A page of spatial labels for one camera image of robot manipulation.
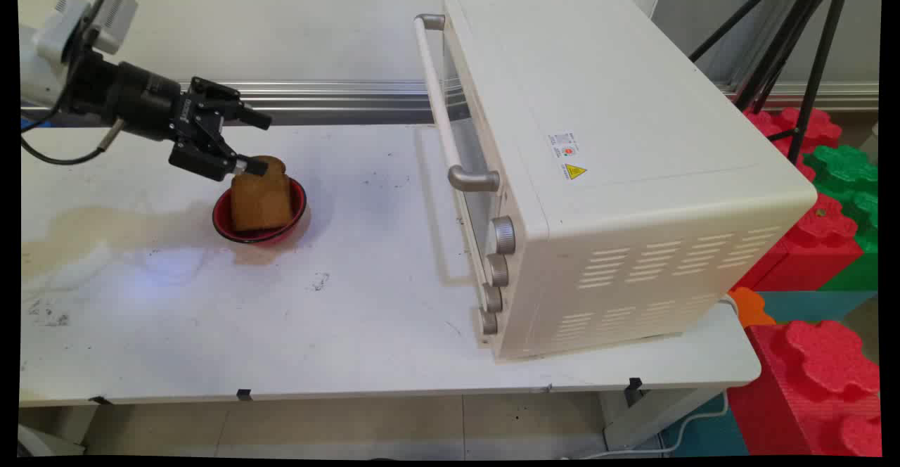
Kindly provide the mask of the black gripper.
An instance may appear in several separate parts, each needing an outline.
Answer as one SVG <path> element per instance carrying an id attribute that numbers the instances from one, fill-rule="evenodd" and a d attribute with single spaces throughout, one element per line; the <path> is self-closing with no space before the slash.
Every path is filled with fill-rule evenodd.
<path id="1" fill-rule="evenodd" d="M 267 130 L 273 118 L 251 108 L 237 89 L 205 78 L 193 77 L 183 90 L 173 79 L 86 51 L 65 74 L 65 111 L 97 115 L 109 124 L 102 147 L 122 132 L 171 140 L 170 165 L 212 181 L 228 175 L 263 177 L 269 169 L 264 160 L 235 153 L 221 136 L 221 124 L 237 120 Z"/>

